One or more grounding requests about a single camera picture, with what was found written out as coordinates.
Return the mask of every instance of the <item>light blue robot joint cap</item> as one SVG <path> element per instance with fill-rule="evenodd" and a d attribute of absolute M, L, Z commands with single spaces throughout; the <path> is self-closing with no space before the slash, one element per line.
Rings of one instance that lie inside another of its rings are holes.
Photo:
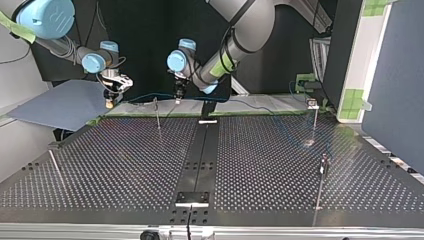
<path fill-rule="evenodd" d="M 187 65 L 187 57 L 182 51 L 175 50 L 169 54 L 167 64 L 172 71 L 181 72 Z"/>
<path fill-rule="evenodd" d="M 33 30 L 39 38 L 59 39 L 71 30 L 74 16 L 71 0 L 37 0 L 25 6 L 16 21 Z"/>
<path fill-rule="evenodd" d="M 99 73 L 106 69 L 106 60 L 97 53 L 85 55 L 81 64 L 89 73 Z"/>
<path fill-rule="evenodd" d="M 217 86 L 218 86 L 218 81 L 215 81 L 213 85 L 210 85 L 209 87 L 203 89 L 203 92 L 206 94 L 211 94 L 216 89 Z"/>
<path fill-rule="evenodd" d="M 197 44 L 191 39 L 183 38 L 180 40 L 178 46 L 196 51 Z"/>
<path fill-rule="evenodd" d="M 100 43 L 100 48 L 111 52 L 119 52 L 119 45 L 112 41 L 102 41 Z"/>

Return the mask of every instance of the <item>perforated table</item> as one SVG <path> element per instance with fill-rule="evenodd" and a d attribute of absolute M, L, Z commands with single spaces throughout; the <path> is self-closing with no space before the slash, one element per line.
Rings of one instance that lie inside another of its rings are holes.
<path fill-rule="evenodd" d="M 424 186 L 331 116 L 107 118 L 1 183 L 0 222 L 424 228 Z"/>

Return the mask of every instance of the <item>gray robot arm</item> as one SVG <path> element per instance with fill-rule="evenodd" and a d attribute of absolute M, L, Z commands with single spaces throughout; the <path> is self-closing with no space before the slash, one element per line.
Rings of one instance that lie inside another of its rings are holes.
<path fill-rule="evenodd" d="M 103 41 L 99 50 L 92 50 L 66 36 L 74 23 L 75 8 L 71 0 L 2 0 L 0 11 L 33 30 L 36 43 L 55 56 L 81 64 L 86 72 L 96 74 L 106 89 L 104 97 L 108 108 L 133 85 L 130 78 L 119 73 L 118 67 L 123 61 L 120 61 L 117 43 Z"/>
<path fill-rule="evenodd" d="M 204 65 L 195 59 L 196 43 L 181 39 L 179 49 L 167 60 L 177 79 L 186 79 L 206 94 L 218 85 L 218 79 L 232 71 L 248 54 L 259 51 L 268 41 L 275 22 L 275 6 L 269 0 L 209 0 L 207 1 L 229 23 L 228 38 L 221 49 Z M 184 91 L 176 93 L 182 98 Z"/>

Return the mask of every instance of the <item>blue cable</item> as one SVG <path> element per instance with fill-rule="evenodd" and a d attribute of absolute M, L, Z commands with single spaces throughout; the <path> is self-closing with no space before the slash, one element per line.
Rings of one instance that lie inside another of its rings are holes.
<path fill-rule="evenodd" d="M 134 101 L 137 101 L 137 100 L 140 100 L 140 99 L 143 99 L 143 98 L 152 97 L 152 96 L 154 96 L 154 97 L 168 97 L 168 98 L 171 98 L 171 99 L 174 98 L 174 95 L 171 95 L 171 94 L 166 94 L 166 93 L 149 93 L 149 94 L 146 94 L 146 95 L 139 96 L 139 97 L 136 97 L 134 99 L 128 100 L 128 101 L 123 102 L 123 103 L 130 103 L 130 102 L 134 102 Z"/>
<path fill-rule="evenodd" d="M 147 97 L 151 97 L 151 96 L 158 96 L 158 97 L 168 97 L 168 98 L 174 98 L 174 96 L 173 95 L 171 95 L 171 94 L 163 94 L 163 93 L 150 93 L 150 94 L 146 94 L 146 95 L 143 95 L 143 96 L 140 96 L 140 97 L 137 97 L 137 98 L 134 98 L 134 99 L 132 99 L 132 100 L 129 100 L 129 101 L 127 101 L 127 102 L 133 102 L 133 101 L 137 101 L 137 100 L 139 100 L 139 99 L 143 99 L 143 98 L 147 98 Z M 244 102 L 244 101 L 241 101 L 241 100 L 236 100 L 236 99 L 225 99 L 225 98 L 210 98 L 210 97 L 191 97 L 191 98 L 187 98 L 187 99 L 192 99 L 192 100 L 199 100 L 199 101 L 213 101 L 213 102 L 238 102 L 238 103 L 242 103 L 242 104 L 244 104 L 244 105 L 246 105 L 246 106 L 248 106 L 248 107 L 250 107 L 250 108 L 252 108 L 252 109 L 257 109 L 257 110 L 266 110 L 266 111 L 268 111 L 272 116 L 273 116 L 273 119 L 274 119 L 274 122 L 276 122 L 277 123 L 277 126 L 278 125 L 280 125 L 281 126 L 281 128 L 279 128 L 279 129 L 282 129 L 283 130 L 283 132 L 284 132 L 284 135 L 286 135 L 286 137 L 287 137 L 287 139 L 289 140 L 289 142 L 292 144 L 292 145 L 294 145 L 294 146 L 296 146 L 296 147 L 301 147 L 301 148 L 304 148 L 304 149 L 306 149 L 306 150 L 308 150 L 308 151 L 313 151 L 314 152 L 314 154 L 315 155 L 317 155 L 317 156 L 319 156 L 319 157 L 321 157 L 322 156 L 322 154 L 319 154 L 318 152 L 317 152 L 317 150 L 315 150 L 315 149 L 312 149 L 312 148 L 308 148 L 308 147 L 306 147 L 306 146 L 304 146 L 303 145 L 303 143 L 302 142 L 299 142 L 299 141 L 297 141 L 297 140 L 295 140 L 292 136 L 291 136 L 291 134 L 290 134 L 290 132 L 289 132 L 289 130 L 287 129 L 287 127 L 285 126 L 285 124 L 283 123 L 283 121 L 280 119 L 280 118 L 278 118 L 278 115 L 275 113 L 275 112 L 273 112 L 272 110 L 270 110 L 269 108 L 266 108 L 266 107 L 255 107 L 255 106 L 252 106 L 251 104 L 249 104 L 249 103 L 247 103 L 247 102 Z M 326 144 L 326 151 L 327 151 L 327 153 L 328 153 L 328 155 L 331 157 L 331 158 L 333 158 L 333 155 L 331 154 L 331 152 L 330 152 L 330 143 L 329 142 L 327 142 L 327 144 Z"/>

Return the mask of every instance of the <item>black background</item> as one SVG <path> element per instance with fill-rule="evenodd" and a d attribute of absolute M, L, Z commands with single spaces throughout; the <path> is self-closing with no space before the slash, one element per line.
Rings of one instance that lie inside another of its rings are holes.
<path fill-rule="evenodd" d="M 84 41 L 96 1 L 74 3 Z M 334 19 L 337 0 L 321 0 L 321 4 Z M 107 35 L 120 44 L 121 55 L 127 57 L 121 71 L 134 80 L 126 99 L 152 92 L 172 93 L 174 79 L 167 73 L 166 58 L 177 48 L 178 40 L 195 40 L 198 58 L 205 63 L 218 50 L 228 24 L 203 0 L 100 0 L 100 8 L 107 34 L 96 19 L 89 47 L 98 48 L 98 42 Z M 297 74 L 313 71 L 309 47 L 313 34 L 312 26 L 293 8 L 277 6 L 270 40 L 263 50 L 242 61 L 237 79 L 251 93 L 288 93 L 288 84 Z M 78 39 L 75 26 L 70 36 Z M 81 67 L 47 56 L 39 47 L 33 48 L 37 48 L 35 55 L 45 81 L 84 76 Z"/>

